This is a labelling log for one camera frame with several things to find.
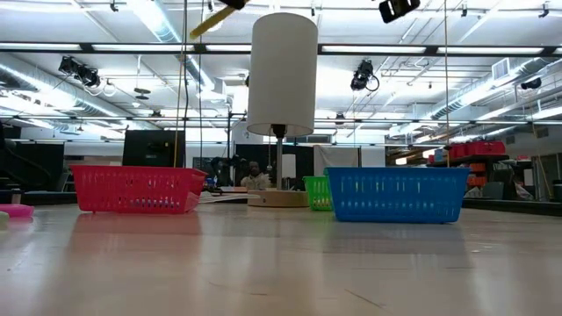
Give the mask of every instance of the red basket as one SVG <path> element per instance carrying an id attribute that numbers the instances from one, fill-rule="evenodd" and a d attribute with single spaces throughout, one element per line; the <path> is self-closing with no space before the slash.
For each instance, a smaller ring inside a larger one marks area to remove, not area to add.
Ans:
<path id="1" fill-rule="evenodd" d="M 466 144 L 466 154 L 505 154 L 506 147 L 501 141 L 474 141 Z"/>
<path id="2" fill-rule="evenodd" d="M 197 169 L 71 166 L 78 207 L 90 212 L 167 213 L 192 211 L 206 173 Z"/>
<path id="3" fill-rule="evenodd" d="M 466 156 L 466 145 L 465 144 L 451 145 L 449 154 L 451 159 L 457 159 Z"/>

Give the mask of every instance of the computer monitor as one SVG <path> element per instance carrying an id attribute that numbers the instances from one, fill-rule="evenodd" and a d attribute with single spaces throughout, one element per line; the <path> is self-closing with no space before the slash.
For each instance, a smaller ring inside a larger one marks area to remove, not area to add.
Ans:
<path id="1" fill-rule="evenodd" d="M 123 166 L 183 167 L 184 157 L 184 132 L 142 130 L 125 133 Z"/>

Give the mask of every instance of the green basket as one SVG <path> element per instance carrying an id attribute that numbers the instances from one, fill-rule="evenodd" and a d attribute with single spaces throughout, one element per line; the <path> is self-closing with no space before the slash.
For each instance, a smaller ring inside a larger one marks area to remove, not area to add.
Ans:
<path id="1" fill-rule="evenodd" d="M 308 204 L 313 211 L 332 211 L 332 194 L 327 176 L 304 176 Z"/>

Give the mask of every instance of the person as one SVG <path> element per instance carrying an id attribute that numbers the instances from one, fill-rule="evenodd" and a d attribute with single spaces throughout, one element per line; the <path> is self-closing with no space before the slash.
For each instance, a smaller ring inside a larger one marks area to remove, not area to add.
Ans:
<path id="1" fill-rule="evenodd" d="M 270 178 L 263 174 L 257 162 L 249 163 L 249 176 L 245 176 L 241 185 L 248 190 L 266 190 L 270 187 Z"/>

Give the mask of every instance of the blue basket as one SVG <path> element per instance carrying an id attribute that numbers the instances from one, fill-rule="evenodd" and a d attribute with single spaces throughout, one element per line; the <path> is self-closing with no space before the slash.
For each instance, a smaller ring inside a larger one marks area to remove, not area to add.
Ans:
<path id="1" fill-rule="evenodd" d="M 341 221 L 450 223 L 458 220 L 468 168 L 328 168 Z"/>

